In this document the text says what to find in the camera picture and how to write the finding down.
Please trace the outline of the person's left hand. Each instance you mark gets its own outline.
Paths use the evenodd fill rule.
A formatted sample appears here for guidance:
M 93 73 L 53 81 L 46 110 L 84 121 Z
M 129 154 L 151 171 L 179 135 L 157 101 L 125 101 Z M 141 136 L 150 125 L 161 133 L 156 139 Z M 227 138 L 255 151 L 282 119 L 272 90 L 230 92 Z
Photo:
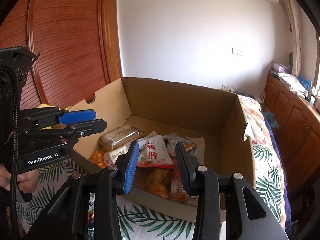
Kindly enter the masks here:
M 38 184 L 38 177 L 39 177 L 38 170 L 33 170 L 33 171 L 19 174 L 17 176 L 17 181 L 19 182 L 19 185 L 18 185 L 19 189 L 23 193 L 35 192 Z M 1 187 L 5 188 L 8 191 L 10 190 L 9 179 L 10 179 L 10 173 L 7 171 L 4 165 L 1 164 L 1 169 L 0 169 Z

